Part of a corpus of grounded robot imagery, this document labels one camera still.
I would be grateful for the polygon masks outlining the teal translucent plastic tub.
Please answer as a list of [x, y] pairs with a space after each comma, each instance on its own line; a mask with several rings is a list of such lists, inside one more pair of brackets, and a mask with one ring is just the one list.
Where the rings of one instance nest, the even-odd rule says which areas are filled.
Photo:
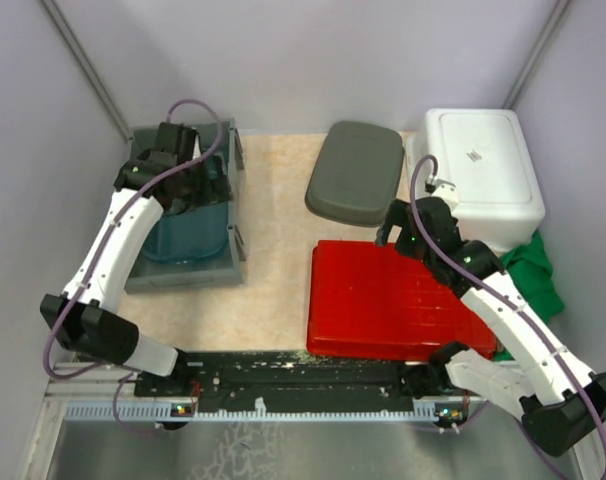
[[[210, 157], [228, 157], [218, 149]], [[219, 254], [228, 243], [227, 225], [231, 200], [181, 215], [165, 212], [144, 241], [143, 257], [160, 264], [197, 262]]]

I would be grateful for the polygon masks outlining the grey-green plastic tub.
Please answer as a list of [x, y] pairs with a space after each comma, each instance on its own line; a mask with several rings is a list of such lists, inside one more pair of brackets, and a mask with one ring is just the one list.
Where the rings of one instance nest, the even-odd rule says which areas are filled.
[[329, 129], [305, 194], [308, 210], [327, 220], [376, 227], [397, 194], [402, 136], [382, 126], [341, 120]]

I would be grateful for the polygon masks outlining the red plastic crate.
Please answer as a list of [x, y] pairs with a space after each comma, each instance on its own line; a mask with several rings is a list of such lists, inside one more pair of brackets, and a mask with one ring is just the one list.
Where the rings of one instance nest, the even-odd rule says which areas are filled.
[[393, 246], [321, 240], [312, 250], [306, 348], [313, 355], [425, 362], [458, 341], [493, 358], [483, 321]]

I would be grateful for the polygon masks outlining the large white plastic container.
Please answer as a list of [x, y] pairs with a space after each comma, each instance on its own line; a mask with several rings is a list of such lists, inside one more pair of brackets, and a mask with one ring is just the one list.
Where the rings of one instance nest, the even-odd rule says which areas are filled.
[[517, 115], [506, 109], [430, 109], [405, 144], [409, 174], [426, 155], [458, 195], [461, 236], [505, 254], [530, 242], [546, 210]]

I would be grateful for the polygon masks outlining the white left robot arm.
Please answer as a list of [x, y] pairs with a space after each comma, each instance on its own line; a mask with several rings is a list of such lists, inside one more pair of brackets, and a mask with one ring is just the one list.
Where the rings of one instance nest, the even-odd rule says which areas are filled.
[[47, 294], [39, 312], [50, 329], [42, 364], [59, 379], [50, 361], [54, 345], [87, 355], [98, 364], [122, 366], [156, 376], [167, 395], [191, 384], [183, 353], [143, 334], [119, 316], [127, 280], [156, 225], [226, 205], [230, 125], [225, 121], [181, 124], [166, 120], [149, 146], [133, 149], [113, 183], [109, 207], [85, 259], [59, 294]]

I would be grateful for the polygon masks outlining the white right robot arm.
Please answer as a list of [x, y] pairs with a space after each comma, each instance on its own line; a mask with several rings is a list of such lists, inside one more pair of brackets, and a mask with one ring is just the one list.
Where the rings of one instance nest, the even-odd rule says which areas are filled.
[[592, 432], [606, 453], [606, 372], [595, 372], [553, 334], [484, 242], [461, 237], [448, 202], [437, 195], [395, 199], [377, 231], [377, 245], [387, 244], [394, 227], [400, 230], [395, 250], [421, 262], [519, 366], [504, 367], [455, 341], [431, 356], [431, 387], [444, 396], [460, 388], [485, 397], [550, 456], [561, 456]]

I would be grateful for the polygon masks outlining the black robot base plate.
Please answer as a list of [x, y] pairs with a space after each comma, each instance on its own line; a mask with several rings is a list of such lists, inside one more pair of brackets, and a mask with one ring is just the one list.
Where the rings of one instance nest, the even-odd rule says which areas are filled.
[[[459, 432], [485, 402], [460, 389], [441, 389], [428, 365], [390, 360], [314, 356], [305, 351], [190, 352], [176, 378], [147, 373], [119, 384], [133, 387], [124, 401], [188, 403], [188, 413], [239, 412], [262, 398], [275, 413], [412, 411], [420, 401], [436, 405], [436, 422], [409, 422], [416, 430]], [[118, 396], [109, 402], [72, 407], [73, 419], [118, 417]], [[177, 430], [190, 422], [154, 422]]]

